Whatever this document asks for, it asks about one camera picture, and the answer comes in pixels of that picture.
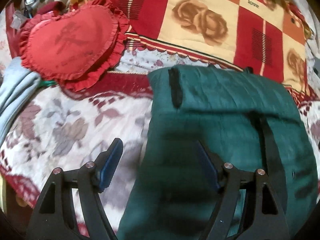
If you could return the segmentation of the green quilted puffer jacket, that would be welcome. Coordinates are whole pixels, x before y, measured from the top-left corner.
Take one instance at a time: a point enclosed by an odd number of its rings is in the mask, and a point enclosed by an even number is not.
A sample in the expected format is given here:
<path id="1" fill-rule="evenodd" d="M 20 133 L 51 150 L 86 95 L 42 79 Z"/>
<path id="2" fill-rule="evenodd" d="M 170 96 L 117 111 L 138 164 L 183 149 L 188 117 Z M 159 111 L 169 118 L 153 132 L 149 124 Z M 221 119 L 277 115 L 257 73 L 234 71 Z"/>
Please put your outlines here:
<path id="1" fill-rule="evenodd" d="M 289 92 L 250 71 L 174 66 L 148 75 L 153 91 L 146 153 L 121 219 L 120 239 L 201 239 L 217 201 L 197 155 L 266 171 L 290 239 L 315 223 L 317 165 Z"/>

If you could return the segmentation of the white maroon floral blanket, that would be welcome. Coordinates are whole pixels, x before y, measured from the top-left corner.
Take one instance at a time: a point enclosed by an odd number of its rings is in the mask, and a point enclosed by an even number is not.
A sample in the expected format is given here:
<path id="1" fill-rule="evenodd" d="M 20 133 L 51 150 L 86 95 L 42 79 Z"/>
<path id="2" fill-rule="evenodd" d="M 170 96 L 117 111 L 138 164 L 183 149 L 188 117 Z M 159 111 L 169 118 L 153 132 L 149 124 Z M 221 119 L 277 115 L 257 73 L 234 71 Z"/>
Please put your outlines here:
<path id="1" fill-rule="evenodd" d="M 254 74 L 251 67 L 206 67 Z M 99 197 L 120 239 L 119 225 L 148 142 L 153 102 L 148 75 L 108 73 L 110 88 L 92 99 L 80 95 L 76 101 L 69 100 L 57 87 L 35 92 L 1 143 L 1 172 L 20 184 L 21 196 L 35 208 L 53 169 L 76 170 L 119 138 L 123 142 L 121 159 L 110 186 Z"/>

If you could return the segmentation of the light blue folded garment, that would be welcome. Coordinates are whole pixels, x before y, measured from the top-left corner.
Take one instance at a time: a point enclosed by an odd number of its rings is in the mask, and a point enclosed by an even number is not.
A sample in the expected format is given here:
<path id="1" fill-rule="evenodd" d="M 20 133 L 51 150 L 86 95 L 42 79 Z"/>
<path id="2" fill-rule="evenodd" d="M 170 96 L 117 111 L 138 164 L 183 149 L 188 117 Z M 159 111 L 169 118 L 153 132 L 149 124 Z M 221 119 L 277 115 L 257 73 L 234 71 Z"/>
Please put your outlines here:
<path id="1" fill-rule="evenodd" d="M 1 143 L 23 105 L 36 92 L 41 82 L 37 72 L 24 68 L 20 57 L 12 59 L 1 84 Z"/>

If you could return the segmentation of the red heart shaped pillow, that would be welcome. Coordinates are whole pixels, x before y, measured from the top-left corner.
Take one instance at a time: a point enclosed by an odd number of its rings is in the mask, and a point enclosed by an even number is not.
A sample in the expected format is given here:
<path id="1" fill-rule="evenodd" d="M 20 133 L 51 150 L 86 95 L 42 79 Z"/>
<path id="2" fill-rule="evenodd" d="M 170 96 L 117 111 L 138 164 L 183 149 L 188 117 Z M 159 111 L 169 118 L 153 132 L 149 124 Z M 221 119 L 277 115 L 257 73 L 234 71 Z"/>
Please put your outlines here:
<path id="1" fill-rule="evenodd" d="M 129 20 L 109 0 L 93 0 L 28 20 L 20 31 L 22 66 L 78 92 L 95 85 L 125 50 Z"/>

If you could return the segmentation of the red cream rose patterned quilt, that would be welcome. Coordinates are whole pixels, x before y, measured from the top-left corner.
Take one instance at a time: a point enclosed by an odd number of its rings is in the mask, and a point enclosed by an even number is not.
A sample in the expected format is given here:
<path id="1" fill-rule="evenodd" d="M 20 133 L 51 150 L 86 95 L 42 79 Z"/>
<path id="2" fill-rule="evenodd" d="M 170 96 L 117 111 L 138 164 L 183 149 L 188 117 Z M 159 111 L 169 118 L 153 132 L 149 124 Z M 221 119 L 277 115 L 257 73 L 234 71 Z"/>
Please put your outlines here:
<path id="1" fill-rule="evenodd" d="M 90 0 L 70 0 L 76 9 Z M 159 50 L 225 68 L 251 67 L 297 101 L 315 96 L 307 81 L 311 30 L 291 0 L 110 0 L 129 19 L 127 46 Z"/>

